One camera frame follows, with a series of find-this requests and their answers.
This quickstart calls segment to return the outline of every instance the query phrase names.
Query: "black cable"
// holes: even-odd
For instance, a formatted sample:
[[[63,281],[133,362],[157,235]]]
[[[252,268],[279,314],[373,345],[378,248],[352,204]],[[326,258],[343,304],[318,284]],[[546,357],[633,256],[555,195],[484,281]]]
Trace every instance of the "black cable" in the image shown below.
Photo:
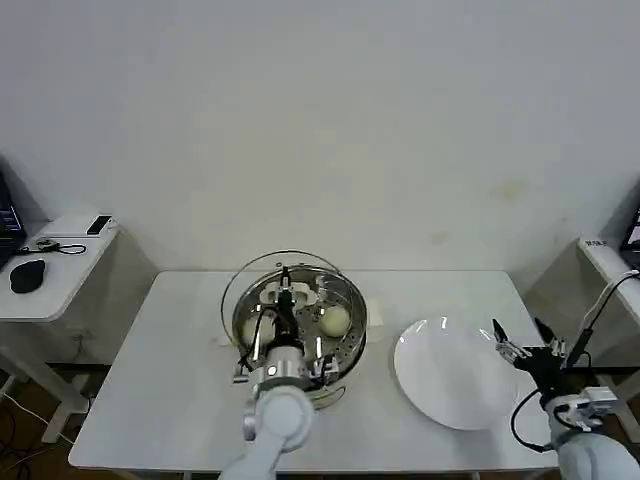
[[[547,448],[545,446],[538,445],[536,443],[525,442],[524,440],[522,440],[522,438],[520,438],[520,435],[518,435],[518,432],[516,432],[516,417],[518,416],[518,413],[520,413],[520,410],[522,410],[522,407],[524,407],[525,404],[529,400],[531,400],[536,393],[540,393],[540,389],[536,388],[533,392],[531,392],[529,395],[527,395],[522,399],[522,401],[518,404],[516,409],[511,414],[511,421],[509,423],[511,426],[511,433],[513,434],[513,437],[518,441],[520,445],[530,450],[533,450],[534,452],[542,453],[547,451]]]
[[[267,310],[276,311],[273,307],[264,307],[262,308],[262,310],[260,310],[260,315],[258,315],[258,320],[256,320],[256,328],[253,331],[253,340],[251,341],[251,346],[249,347],[249,350],[247,350],[238,361],[239,364],[243,365],[250,372],[253,371],[253,367],[249,364],[247,358],[249,358],[251,352],[253,352],[253,350],[256,348],[256,342],[258,341],[258,332],[260,331],[260,322],[262,322],[262,317],[267,312]]]
[[[600,305],[600,308],[598,309],[598,313],[596,313],[595,317],[593,317],[593,320],[591,320],[591,323],[589,324],[589,326],[587,327],[589,330],[591,330],[593,328],[593,325],[596,323],[596,320],[598,320],[598,317],[600,317],[600,314],[602,313],[602,311],[604,310],[604,307],[607,306],[607,302],[609,301],[609,299],[611,298],[611,296],[614,294],[614,292],[618,289],[618,287],[626,282],[627,280],[629,280],[630,278],[638,278],[640,277],[640,273],[636,273],[635,275],[631,275],[629,277],[625,277],[622,280],[620,280],[618,283],[616,283],[613,288],[609,291],[609,293],[607,294],[607,296],[604,299],[604,302],[602,302],[602,305]]]
[[[582,356],[582,355],[586,355],[587,356],[587,359],[589,360],[589,364],[588,364],[587,368],[591,369],[591,365],[592,365],[592,363],[591,363],[591,354],[585,350],[584,352],[582,352],[580,354],[580,356]]]
[[[87,246],[80,244],[60,245],[55,251],[63,255],[82,255],[87,251]]]
[[[0,450],[0,459],[2,459],[2,457],[6,455],[7,451],[11,449],[11,444],[13,443],[13,439],[16,436],[16,417],[8,408],[5,407],[4,410],[7,412],[9,419],[11,420],[11,435],[9,436],[9,440],[7,440],[6,442],[2,441],[3,446],[2,450]]]

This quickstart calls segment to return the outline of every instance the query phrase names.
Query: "white table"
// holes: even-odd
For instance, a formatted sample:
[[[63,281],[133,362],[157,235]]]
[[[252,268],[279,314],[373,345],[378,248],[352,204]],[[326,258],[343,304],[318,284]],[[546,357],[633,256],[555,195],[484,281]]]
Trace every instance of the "white table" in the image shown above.
[[[87,250],[81,255],[51,252],[12,258],[0,270],[0,323],[48,323],[57,320],[65,312],[116,234],[117,229],[114,228],[99,237],[56,238],[61,245],[85,245]],[[34,249],[31,240],[41,236],[40,232],[36,233],[26,245]],[[11,271],[22,263],[37,259],[46,262],[42,286],[31,293],[14,293],[9,280]],[[70,414],[87,411],[88,400],[80,394],[80,389],[88,376],[79,375],[69,384],[46,365],[38,352],[32,351],[26,343],[19,343],[19,338],[0,342],[2,365],[6,365],[10,371],[15,371],[17,367],[19,374],[24,373],[33,378],[60,400],[60,406],[42,437],[43,442],[55,442]]]
[[[605,282],[616,280],[624,272],[631,269],[620,257],[618,251],[612,248],[605,239],[596,236],[582,237],[578,241],[578,248],[598,273],[602,275]],[[634,280],[624,282],[616,289],[615,295],[620,299],[631,318],[640,324],[640,282]],[[601,331],[605,336],[604,341],[601,342],[602,348],[611,348],[617,345],[626,340],[631,333],[626,329],[614,328],[602,329]],[[608,375],[598,375],[597,377],[602,385],[611,388],[616,396],[625,402],[615,410],[615,413],[629,440],[633,443],[640,443],[640,425],[626,403],[640,393],[640,371],[631,375],[619,385],[615,385]]]
[[[85,245],[87,251],[82,255],[44,253],[12,258],[0,270],[0,322],[52,322],[60,318],[116,234],[112,229],[100,237],[55,239],[61,245]],[[47,264],[42,286],[22,295],[11,291],[11,271],[38,259]]]
[[[461,432],[423,416],[403,395],[391,354],[404,327],[426,315],[471,309],[491,328],[540,344],[503,272],[346,272],[385,322],[349,374],[348,391],[318,413],[306,445],[284,455],[279,471],[442,472],[553,468],[512,438],[508,418],[491,430]],[[219,306],[229,273],[165,272],[155,280],[69,455],[72,465],[140,471],[219,471],[245,449],[246,385],[232,385],[237,352],[222,335]],[[516,374],[519,398],[533,390]],[[536,401],[518,418],[529,441],[549,440]]]

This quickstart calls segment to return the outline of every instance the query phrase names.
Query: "white wall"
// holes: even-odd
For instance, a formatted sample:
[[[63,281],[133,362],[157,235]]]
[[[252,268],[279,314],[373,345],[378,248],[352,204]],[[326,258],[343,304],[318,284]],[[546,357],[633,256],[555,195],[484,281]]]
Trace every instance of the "white wall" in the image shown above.
[[[640,2],[0,0],[0,151],[159,268],[519,286],[637,180]]]

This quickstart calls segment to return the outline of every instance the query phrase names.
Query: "phone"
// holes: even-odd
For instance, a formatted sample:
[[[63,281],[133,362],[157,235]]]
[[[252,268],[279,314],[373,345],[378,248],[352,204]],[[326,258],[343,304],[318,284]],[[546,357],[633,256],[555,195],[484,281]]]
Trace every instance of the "phone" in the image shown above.
[[[100,235],[100,232],[104,226],[111,220],[111,215],[100,215],[96,218],[96,221],[91,224],[87,235]]]

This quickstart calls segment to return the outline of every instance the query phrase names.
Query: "table leg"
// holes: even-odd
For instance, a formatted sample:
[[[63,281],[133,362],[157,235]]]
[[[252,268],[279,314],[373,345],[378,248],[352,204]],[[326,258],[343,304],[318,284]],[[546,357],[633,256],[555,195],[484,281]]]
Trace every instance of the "table leg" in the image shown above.
[[[21,350],[18,354],[7,345],[0,346],[0,354],[64,403],[72,413],[87,413],[89,410],[89,400],[83,397],[73,385],[65,382],[37,355],[26,350]]]
[[[16,367],[13,362],[9,361],[3,355],[0,355],[0,370],[4,370],[10,376],[15,377],[19,382],[26,382],[29,377],[18,367]]]
[[[80,392],[88,381],[89,375],[78,375],[71,381],[71,385]],[[56,411],[53,413],[53,417],[51,417],[49,421],[49,425],[47,425],[47,429],[42,435],[42,443],[56,443],[69,417],[74,413],[68,404],[63,402],[58,405],[58,408],[56,408]]]
[[[633,443],[640,443],[640,425],[627,402],[640,393],[640,372],[636,372],[620,385],[615,385],[609,375],[596,375],[600,385],[609,387],[621,400],[620,405],[614,409],[614,413],[620,420],[627,437]]]

